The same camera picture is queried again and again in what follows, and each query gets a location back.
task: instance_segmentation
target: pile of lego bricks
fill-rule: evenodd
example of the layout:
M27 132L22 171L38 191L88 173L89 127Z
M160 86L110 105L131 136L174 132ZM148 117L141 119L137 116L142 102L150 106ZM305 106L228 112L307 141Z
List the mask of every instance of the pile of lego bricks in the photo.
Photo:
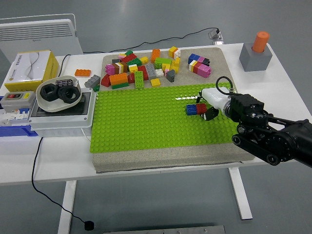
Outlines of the pile of lego bricks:
M159 77L165 76L169 82L174 82L180 66L180 50L172 47L169 56L175 60L160 57L160 50L152 51L150 60L147 56L138 58L133 51L119 54L112 63L105 65L105 75L101 85L118 89L134 83L136 89L144 88L144 81L150 80L152 87L161 85Z

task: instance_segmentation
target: black robotic arm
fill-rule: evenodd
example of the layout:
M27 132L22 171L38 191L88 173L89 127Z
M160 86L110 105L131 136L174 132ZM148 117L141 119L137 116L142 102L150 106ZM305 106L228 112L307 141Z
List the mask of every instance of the black robotic arm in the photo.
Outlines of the black robotic arm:
M226 78L233 87L230 79L220 77L218 81L221 78ZM215 95L210 94L215 92L215 89L220 91L218 81L216 88L203 89L199 92L197 102L204 98L214 110L213 117L209 117L212 110L202 115L205 120L214 118L215 110L220 109L227 117L238 123L237 134L232 137L236 146L274 166L295 159L312 167L312 124L309 120L291 121L276 118L263 109L263 102L249 94L235 94L233 89L229 93L221 92L221 95L226 95L225 100L230 99L224 108L220 108L219 100L215 106ZM269 123L281 124L284 128L276 130Z

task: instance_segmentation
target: lego baseplate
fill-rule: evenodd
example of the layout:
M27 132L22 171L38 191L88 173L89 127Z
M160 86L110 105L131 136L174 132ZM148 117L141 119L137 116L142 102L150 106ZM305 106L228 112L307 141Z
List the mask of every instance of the lego baseplate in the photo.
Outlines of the lego baseplate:
M214 84L98 92L91 153L229 143L237 123L224 115L204 121L186 105Z

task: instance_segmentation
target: gray block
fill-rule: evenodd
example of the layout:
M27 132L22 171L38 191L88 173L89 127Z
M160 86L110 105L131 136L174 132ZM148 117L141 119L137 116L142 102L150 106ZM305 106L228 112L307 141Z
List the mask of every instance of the gray block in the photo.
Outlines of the gray block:
M156 76L156 70L155 70L155 67L153 64L145 64L144 65L145 68L146 68L146 72L147 72L147 75L148 75L148 79L154 79L154 78L157 78Z
M86 88L94 88L96 87L101 81L101 77L97 75L93 75L87 82L85 82L84 86Z
M170 70L170 71L167 72L167 74L166 74L167 80L170 81L171 83L174 82L175 76L176 76L175 70Z
M239 60L245 72L264 71L271 61L272 53L267 45L262 53L257 53L252 50L253 44L244 43Z

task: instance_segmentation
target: purple lego brick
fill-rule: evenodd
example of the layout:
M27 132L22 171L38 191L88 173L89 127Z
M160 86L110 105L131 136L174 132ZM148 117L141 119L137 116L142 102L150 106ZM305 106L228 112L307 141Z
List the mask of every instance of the purple lego brick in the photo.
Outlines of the purple lego brick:
M207 66L202 64L199 66L197 74L201 77L207 78L210 75L210 72L209 69L207 69Z
M203 63L204 59L205 59L204 57L200 56L197 61Z
M105 66L105 72L110 76L115 75L115 67L112 64L107 64Z

